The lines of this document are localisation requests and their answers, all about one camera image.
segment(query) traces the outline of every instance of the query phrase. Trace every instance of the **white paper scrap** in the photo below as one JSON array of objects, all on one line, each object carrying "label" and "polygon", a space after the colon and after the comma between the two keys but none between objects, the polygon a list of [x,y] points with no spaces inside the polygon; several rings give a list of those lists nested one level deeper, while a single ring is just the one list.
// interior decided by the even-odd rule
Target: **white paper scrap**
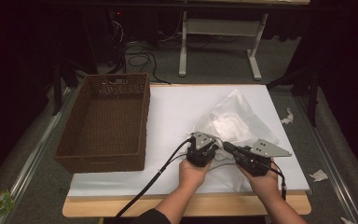
[{"label": "white paper scrap", "polygon": [[281,123],[284,123],[284,124],[293,123],[293,119],[295,117],[293,116],[292,110],[290,108],[287,108],[287,113],[288,113],[287,118],[281,119]]},{"label": "white paper scrap", "polygon": [[344,224],[354,224],[353,222],[347,220],[345,217],[342,217],[341,220]]},{"label": "white paper scrap", "polygon": [[314,182],[328,179],[327,174],[325,172],[323,172],[322,170],[318,170],[315,174],[310,175],[310,176],[315,179]]}]

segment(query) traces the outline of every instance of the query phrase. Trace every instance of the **human hand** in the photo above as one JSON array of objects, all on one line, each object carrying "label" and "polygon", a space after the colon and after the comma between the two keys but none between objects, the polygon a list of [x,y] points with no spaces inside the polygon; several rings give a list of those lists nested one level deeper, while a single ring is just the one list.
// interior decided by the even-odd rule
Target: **human hand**
[{"label": "human hand", "polygon": [[[238,164],[241,172],[249,179],[252,190],[257,195],[262,203],[273,202],[274,200],[280,200],[281,193],[278,188],[278,175],[272,171],[268,171],[263,176],[252,176]],[[277,169],[274,163],[271,164],[271,168]]]},{"label": "human hand", "polygon": [[179,187],[197,190],[204,182],[211,163],[210,161],[205,167],[196,167],[187,159],[182,160],[179,164]]}]

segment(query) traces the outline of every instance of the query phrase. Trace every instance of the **brown woven basket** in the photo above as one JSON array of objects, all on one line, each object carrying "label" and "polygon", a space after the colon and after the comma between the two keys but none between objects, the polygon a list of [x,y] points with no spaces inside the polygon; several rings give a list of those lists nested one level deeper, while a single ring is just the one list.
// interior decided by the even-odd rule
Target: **brown woven basket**
[{"label": "brown woven basket", "polygon": [[87,76],[55,159],[71,173],[145,168],[148,74]]}]

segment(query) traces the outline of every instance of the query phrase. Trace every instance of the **sleeve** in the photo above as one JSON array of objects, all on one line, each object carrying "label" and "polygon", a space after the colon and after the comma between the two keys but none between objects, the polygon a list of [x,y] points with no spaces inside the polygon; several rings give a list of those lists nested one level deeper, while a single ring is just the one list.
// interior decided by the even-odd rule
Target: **sleeve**
[{"label": "sleeve", "polygon": [[150,209],[134,219],[131,224],[171,224],[171,222],[156,209]]}]

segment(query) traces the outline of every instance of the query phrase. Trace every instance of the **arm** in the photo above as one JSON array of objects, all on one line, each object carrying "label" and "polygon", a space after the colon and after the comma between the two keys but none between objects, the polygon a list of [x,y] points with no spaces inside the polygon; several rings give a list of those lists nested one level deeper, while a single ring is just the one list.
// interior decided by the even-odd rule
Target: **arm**
[{"label": "arm", "polygon": [[156,210],[164,214],[172,224],[179,223],[210,166],[211,163],[205,167],[195,167],[189,161],[182,160],[179,166],[179,186],[156,206]]},{"label": "arm", "polygon": [[307,223],[282,197],[278,189],[278,176],[268,171],[264,176],[253,177],[240,166],[241,172],[246,175],[252,190],[266,207],[267,213],[274,224],[301,224]]}]

